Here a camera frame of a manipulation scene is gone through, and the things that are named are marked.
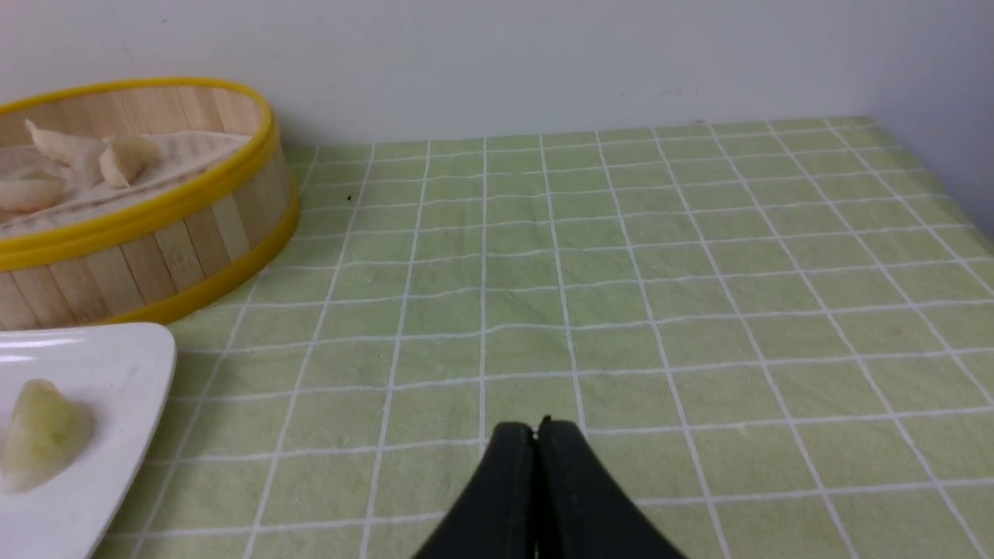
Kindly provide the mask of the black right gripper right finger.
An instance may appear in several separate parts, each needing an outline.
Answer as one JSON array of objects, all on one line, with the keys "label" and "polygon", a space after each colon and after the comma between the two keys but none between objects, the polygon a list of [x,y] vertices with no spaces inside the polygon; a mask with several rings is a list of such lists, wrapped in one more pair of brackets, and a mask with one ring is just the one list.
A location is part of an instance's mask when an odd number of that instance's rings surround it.
[{"label": "black right gripper right finger", "polygon": [[574,422],[544,417],[536,445],[538,557],[685,556],[628,498]]}]

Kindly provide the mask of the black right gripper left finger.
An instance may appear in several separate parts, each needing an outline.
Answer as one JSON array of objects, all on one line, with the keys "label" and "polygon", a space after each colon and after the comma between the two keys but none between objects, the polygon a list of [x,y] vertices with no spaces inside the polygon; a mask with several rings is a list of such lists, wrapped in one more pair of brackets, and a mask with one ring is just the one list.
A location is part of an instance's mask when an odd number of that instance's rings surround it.
[{"label": "black right gripper left finger", "polygon": [[533,558],[537,455],[525,422],[500,422],[463,491],[415,558]]}]

